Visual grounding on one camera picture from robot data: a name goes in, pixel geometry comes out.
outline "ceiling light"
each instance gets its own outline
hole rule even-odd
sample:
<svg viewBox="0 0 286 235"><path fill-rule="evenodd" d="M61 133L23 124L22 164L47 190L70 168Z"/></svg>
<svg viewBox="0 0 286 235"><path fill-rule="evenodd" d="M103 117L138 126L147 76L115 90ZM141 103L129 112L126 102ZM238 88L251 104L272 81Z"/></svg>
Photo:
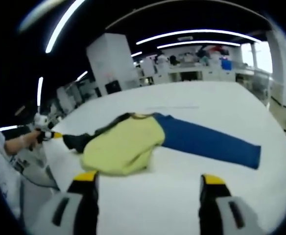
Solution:
<svg viewBox="0 0 286 235"><path fill-rule="evenodd" d="M7 131L7 130L16 129L16 128L18 128L18 126L6 126L6 127L1 127L0 131Z"/></svg>
<svg viewBox="0 0 286 235"><path fill-rule="evenodd" d="M76 81L79 81L82 77L84 77L84 75L86 75L88 72L87 71L85 71L83 74L81 74L77 79L76 79Z"/></svg>
<svg viewBox="0 0 286 235"><path fill-rule="evenodd" d="M163 38L163 37L168 37L168 36L172 36L172 35L177 35L177 34L184 34L184 33L222 33L222 34L230 34L233 36L238 36L238 37L242 37L242 38L246 38L249 40L252 40L254 42L260 43L261 40L258 40L256 38L241 34L241 33L235 33L235 32L231 32L231 31L226 31L226 30L215 30L215 29L193 29L193 30L183 30L183 31L177 31L177 32L172 32L172 33L165 33L165 34L161 34L158 36L154 36L151 38L147 38L141 41L138 41L136 43L136 45L142 44L142 43L146 43L158 38Z"/></svg>
<svg viewBox="0 0 286 235"><path fill-rule="evenodd" d="M157 49L164 48L164 47L173 47L173 46L178 46L178 45L185 45L185 44L204 44L204 43L224 44L224 45L231 45L231 46L236 46L236 47L240 46L240 44L238 44L238 43L229 43L229 42L222 42L222 41L190 41L190 42L166 44L166 45L158 46Z"/></svg>
<svg viewBox="0 0 286 235"><path fill-rule="evenodd" d="M85 0L76 0L69 8L68 10L65 12L65 14L63 15L63 17L60 19L58 25L56 26L53 34L50 37L50 40L48 42L48 45L46 47L46 51L45 53L50 53L51 50L53 49L53 46L61 32L61 30L63 29L63 27L65 26L66 22L68 21L68 19L71 17L71 15L76 11L76 9L84 2Z"/></svg>
<svg viewBox="0 0 286 235"><path fill-rule="evenodd" d="M40 107L40 106L41 106L41 91L42 91L42 85L43 85L43 77L40 77L40 78L39 78L39 83L38 83L38 86L37 86L37 99L36 99L37 107Z"/></svg>
<svg viewBox="0 0 286 235"><path fill-rule="evenodd" d="M134 56L137 56L137 55L141 55L141 54L142 54L142 52L140 51L140 52L132 54L131 57L134 57Z"/></svg>

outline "white table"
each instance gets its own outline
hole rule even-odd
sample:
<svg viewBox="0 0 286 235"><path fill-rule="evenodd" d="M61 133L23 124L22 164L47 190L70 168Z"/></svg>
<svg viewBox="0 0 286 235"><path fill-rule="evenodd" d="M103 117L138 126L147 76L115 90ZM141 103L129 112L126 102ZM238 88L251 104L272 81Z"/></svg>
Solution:
<svg viewBox="0 0 286 235"><path fill-rule="evenodd" d="M91 100L54 128L93 133L125 112L171 114L262 146L258 170L159 147L144 173L99 178L98 235L199 234L199 183L203 173L225 180L232 195L273 231L286 215L286 135L251 93L231 82L178 82L132 89ZM44 143L61 191L83 170L62 140Z"/></svg>

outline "black ceiling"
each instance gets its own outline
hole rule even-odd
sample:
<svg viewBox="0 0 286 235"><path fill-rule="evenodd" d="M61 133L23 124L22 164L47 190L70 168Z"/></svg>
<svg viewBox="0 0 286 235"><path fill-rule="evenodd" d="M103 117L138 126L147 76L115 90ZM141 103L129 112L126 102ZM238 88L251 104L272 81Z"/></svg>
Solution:
<svg viewBox="0 0 286 235"><path fill-rule="evenodd" d="M18 122L13 114L26 101L36 99L39 77L44 77L44 101L55 95L59 86L74 81L85 70L90 71L85 47L103 32L125 34L133 53L141 50L148 53L155 51L156 46L176 42L177 36L138 46L135 42L158 34L187 29L221 29L243 34L270 29L266 20L232 5L207 0L180 0L142 10L105 30L108 25L134 9L160 1L85 0L65 25L53 51L45 54L53 29L74 0L64 1L26 33L11 37L13 29L24 15L40 1L28 0L25 1L26 5L21 0L13 2L3 10L1 16L4 20L2 27L7 28L7 34L1 39L5 53L1 56L0 64L0 125ZM235 2L262 13L260 5L252 5L247 0ZM231 35L213 33L197 33L193 37L195 40L250 42L238 41L238 38ZM262 33L255 37L265 40Z"/></svg>

